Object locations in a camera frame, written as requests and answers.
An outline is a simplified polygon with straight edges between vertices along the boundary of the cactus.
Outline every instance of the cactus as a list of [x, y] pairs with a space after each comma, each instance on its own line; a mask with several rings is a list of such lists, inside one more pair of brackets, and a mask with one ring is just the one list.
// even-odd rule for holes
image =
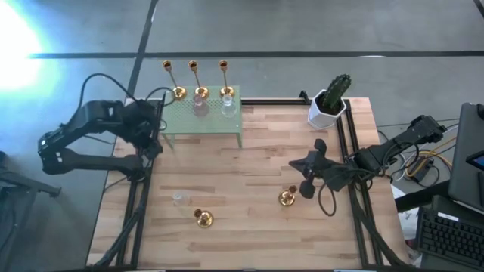
[[351, 77], [349, 75], [343, 74], [333, 79], [323, 95], [322, 102], [319, 105], [320, 109], [325, 109], [329, 113], [337, 113], [341, 97], [350, 85]]

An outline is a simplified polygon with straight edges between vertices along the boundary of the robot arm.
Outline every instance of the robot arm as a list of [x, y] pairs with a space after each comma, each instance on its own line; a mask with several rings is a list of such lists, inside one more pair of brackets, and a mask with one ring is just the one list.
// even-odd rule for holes
[[289, 162], [289, 165], [300, 171], [306, 179], [301, 183], [300, 193], [305, 198], [312, 198], [315, 186], [314, 178], [324, 178], [326, 185], [340, 191], [350, 184], [353, 178], [367, 181], [386, 167], [387, 162], [415, 144], [436, 143], [443, 137], [445, 126], [439, 125], [432, 116], [419, 116], [413, 120], [406, 131], [384, 144], [362, 148], [346, 158], [345, 163], [326, 159], [326, 143], [317, 139], [317, 151], [309, 151], [304, 159]]
[[[45, 133], [38, 142], [43, 170], [50, 175], [67, 173], [74, 169], [117, 170], [129, 178], [143, 178], [141, 155], [154, 159], [163, 151], [157, 139], [151, 137], [158, 129], [155, 107], [144, 100], [127, 106], [121, 101], [94, 100], [80, 107], [66, 124]], [[89, 133], [109, 131], [132, 143], [137, 155], [124, 158], [79, 155], [66, 148]]]

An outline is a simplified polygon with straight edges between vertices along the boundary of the computer monitor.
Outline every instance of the computer monitor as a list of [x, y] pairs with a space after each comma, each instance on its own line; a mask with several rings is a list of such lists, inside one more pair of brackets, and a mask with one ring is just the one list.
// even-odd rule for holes
[[455, 144], [452, 173], [448, 184], [448, 195], [457, 203], [484, 214], [484, 193], [479, 181], [484, 156], [484, 119], [478, 106], [464, 103]]
[[468, 156], [466, 162], [484, 171], [484, 150]]

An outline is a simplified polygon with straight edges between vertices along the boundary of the yellow wire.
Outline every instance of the yellow wire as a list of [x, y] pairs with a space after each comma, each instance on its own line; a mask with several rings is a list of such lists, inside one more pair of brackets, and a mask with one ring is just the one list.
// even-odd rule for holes
[[[432, 150], [429, 152], [429, 154], [430, 154], [430, 155], [432, 155], [432, 156], [438, 156], [439, 158], [443, 158], [443, 157], [441, 157], [440, 155], [437, 155], [437, 153], [435, 153], [434, 151], [435, 151], [435, 150], [438, 150], [440, 147], [443, 147], [443, 146], [445, 146], [446, 144], [448, 144], [448, 143], [452, 142], [452, 141], [453, 141], [453, 140], [455, 140], [456, 138], [457, 138], [457, 137], [453, 137], [452, 139], [450, 139], [450, 140], [446, 141], [444, 144], [441, 144], [441, 145], [439, 145], [438, 147], [436, 147], [436, 148], [432, 149]], [[414, 170], [412, 173], [410, 173], [410, 174], [409, 174], [409, 173], [407, 172], [407, 170], [405, 170], [405, 173], [407, 174], [407, 176], [408, 176], [408, 177], [413, 177], [413, 176], [415, 176], [415, 174], [417, 174], [417, 173], [418, 173], [418, 172], [419, 172], [419, 171], [422, 169], [422, 167], [425, 165], [425, 162], [427, 161], [427, 157], [428, 157], [428, 156], [426, 156], [426, 159], [422, 160], [422, 162], [420, 163], [420, 165], [419, 165], [419, 166], [418, 166], [418, 167], [417, 167], [417, 168], [416, 168], [416, 169], [415, 169], [415, 170]], [[449, 162], [447, 159], [446, 159], [446, 161], [447, 161], [446, 163], [447, 163], [449, 166], [451, 166], [450, 162]]]
[[430, 152], [430, 151], [422, 151], [420, 154], [429, 154], [429, 155], [434, 155], [438, 156], [448, 167], [452, 167], [451, 162], [449, 162], [444, 156], [440, 156], [438, 153], [435, 152]]

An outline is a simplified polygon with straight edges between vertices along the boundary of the potted cactus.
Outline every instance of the potted cactus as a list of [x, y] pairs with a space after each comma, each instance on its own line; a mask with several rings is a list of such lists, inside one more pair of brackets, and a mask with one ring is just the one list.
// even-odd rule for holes
[[308, 123], [315, 129], [331, 127], [346, 110], [346, 105], [341, 99], [351, 85], [349, 75], [337, 76], [327, 90], [322, 89], [311, 102], [309, 108]]

